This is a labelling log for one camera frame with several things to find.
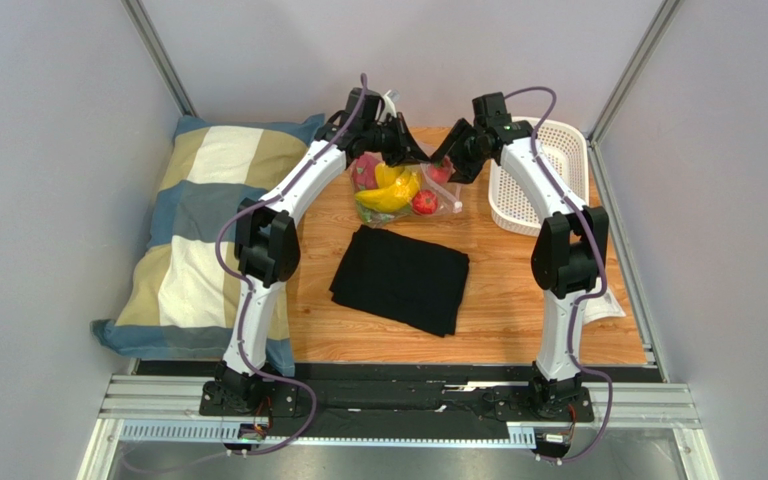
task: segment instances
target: bag of fruit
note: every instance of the bag of fruit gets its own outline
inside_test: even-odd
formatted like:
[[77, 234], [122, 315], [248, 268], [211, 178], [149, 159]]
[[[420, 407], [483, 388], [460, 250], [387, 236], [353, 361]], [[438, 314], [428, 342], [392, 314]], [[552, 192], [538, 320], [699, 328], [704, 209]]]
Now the bag of fruit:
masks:
[[371, 227], [408, 215], [459, 213], [461, 186], [448, 183], [453, 171], [449, 158], [441, 165], [388, 167], [378, 154], [365, 153], [351, 167], [357, 212]]

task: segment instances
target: toy fruit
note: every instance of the toy fruit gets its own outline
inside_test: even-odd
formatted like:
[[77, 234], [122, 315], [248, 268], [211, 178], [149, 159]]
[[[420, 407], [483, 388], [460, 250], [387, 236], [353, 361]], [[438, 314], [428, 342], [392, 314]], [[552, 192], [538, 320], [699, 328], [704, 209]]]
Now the toy fruit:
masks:
[[375, 165], [375, 182], [378, 183], [378, 188], [387, 188], [394, 184], [404, 171], [405, 167], [388, 167], [386, 163], [379, 162]]
[[428, 166], [428, 176], [434, 180], [434, 183], [443, 185], [449, 181], [449, 177], [452, 176], [452, 172], [454, 170], [455, 169], [452, 167], [452, 161], [449, 160], [448, 156], [446, 156], [443, 157], [442, 165], [431, 164]]
[[411, 210], [417, 215], [431, 215], [437, 211], [437, 195], [431, 190], [420, 190], [411, 200]]
[[375, 164], [380, 160], [364, 153], [352, 165], [351, 180], [358, 190], [373, 190], [379, 187], [375, 180]]
[[354, 198], [364, 207], [376, 212], [393, 213], [410, 204], [420, 187], [419, 174], [412, 170], [405, 170], [389, 187], [362, 190], [355, 193]]

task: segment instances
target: pink fruit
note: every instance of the pink fruit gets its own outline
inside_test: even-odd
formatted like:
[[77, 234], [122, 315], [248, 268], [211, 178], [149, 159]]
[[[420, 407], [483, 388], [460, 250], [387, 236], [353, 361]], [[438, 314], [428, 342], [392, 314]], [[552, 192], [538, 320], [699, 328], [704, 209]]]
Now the pink fruit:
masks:
[[449, 177], [452, 176], [452, 161], [449, 157], [443, 157], [443, 165], [431, 164], [428, 167], [428, 176], [438, 185], [443, 185], [449, 181]]
[[364, 153], [352, 165], [351, 179], [358, 190], [374, 190], [378, 188], [378, 182], [375, 181], [375, 165], [380, 160]]
[[417, 215], [431, 215], [437, 207], [437, 195], [431, 190], [420, 190], [411, 200], [411, 210]]

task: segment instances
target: yellow fruit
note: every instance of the yellow fruit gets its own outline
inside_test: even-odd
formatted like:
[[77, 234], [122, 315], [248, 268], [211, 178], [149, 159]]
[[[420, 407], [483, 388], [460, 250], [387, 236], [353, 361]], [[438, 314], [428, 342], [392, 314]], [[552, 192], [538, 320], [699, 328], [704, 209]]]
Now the yellow fruit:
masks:
[[362, 190], [354, 198], [366, 208], [381, 213], [394, 213], [405, 208], [420, 191], [421, 181], [415, 171], [405, 170], [387, 188]]
[[405, 171], [405, 167], [388, 167], [386, 163], [381, 162], [375, 165], [375, 183], [378, 188], [387, 188], [392, 185], [399, 175]]

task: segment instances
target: white wall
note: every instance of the white wall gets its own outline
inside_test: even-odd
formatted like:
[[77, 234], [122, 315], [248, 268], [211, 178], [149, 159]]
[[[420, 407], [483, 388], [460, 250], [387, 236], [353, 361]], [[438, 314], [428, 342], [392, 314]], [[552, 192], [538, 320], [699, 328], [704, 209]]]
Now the white wall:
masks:
[[721, 478], [768, 478], [768, 3], [685, 2], [602, 151]]
[[76, 475], [178, 116], [118, 0], [0, 1], [0, 479]]
[[[472, 119], [470, 100], [544, 84], [553, 117], [590, 130], [660, 0], [144, 0], [198, 113], [303, 119], [358, 75], [402, 93], [409, 125]], [[547, 98], [513, 101], [538, 114]]]

